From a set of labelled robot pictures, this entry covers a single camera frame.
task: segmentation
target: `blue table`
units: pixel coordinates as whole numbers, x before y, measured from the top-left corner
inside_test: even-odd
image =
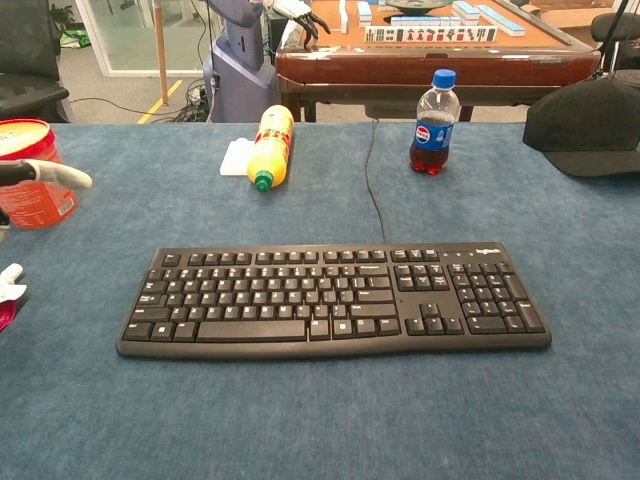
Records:
[[[434,178],[408,167],[411,124],[296,129],[288,182],[263,195],[218,175],[255,125],[55,128],[95,187],[67,221],[0,245],[30,292],[0,334],[0,478],[638,478],[639,177],[568,177],[522,125],[458,125]],[[157,247],[382,242],[370,148],[386,240],[503,242],[548,350],[116,354]]]

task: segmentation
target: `yellow bottle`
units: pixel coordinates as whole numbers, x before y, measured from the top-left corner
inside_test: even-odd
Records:
[[[287,176],[293,134],[293,115],[287,107],[273,105],[260,119],[247,176],[260,192],[280,185]]]

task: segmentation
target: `logitech logo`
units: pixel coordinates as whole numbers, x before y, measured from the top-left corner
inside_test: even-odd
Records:
[[[499,248],[483,248],[480,250],[476,248],[476,253],[481,253],[482,255],[489,255],[490,253],[502,253]]]

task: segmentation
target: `table leg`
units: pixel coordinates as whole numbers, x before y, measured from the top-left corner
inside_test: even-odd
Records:
[[[470,122],[471,115],[473,115],[473,107],[465,106],[460,109],[460,121]]]
[[[316,102],[306,102],[304,104],[304,121],[314,122],[316,121]]]
[[[300,100],[295,95],[291,95],[290,93],[282,93],[280,95],[280,101],[282,105],[287,107],[291,111],[291,115],[293,115],[293,121],[300,121]]]

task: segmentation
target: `space bar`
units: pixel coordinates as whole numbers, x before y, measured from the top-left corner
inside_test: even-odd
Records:
[[[275,320],[260,322],[203,322],[198,342],[253,343],[306,341],[304,320]]]

